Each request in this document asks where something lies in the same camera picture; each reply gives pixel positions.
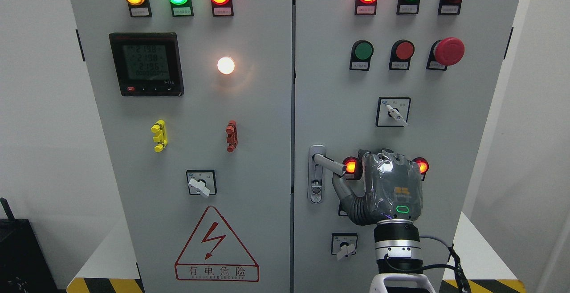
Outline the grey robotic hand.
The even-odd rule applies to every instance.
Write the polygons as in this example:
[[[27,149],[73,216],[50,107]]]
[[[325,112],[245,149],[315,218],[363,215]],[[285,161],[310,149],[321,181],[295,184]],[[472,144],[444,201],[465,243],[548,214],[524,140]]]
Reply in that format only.
[[[359,155],[364,196],[357,196],[339,175],[332,177],[334,191],[348,218],[358,226],[392,219],[417,220],[423,204],[419,164],[389,149],[377,154],[360,150]]]

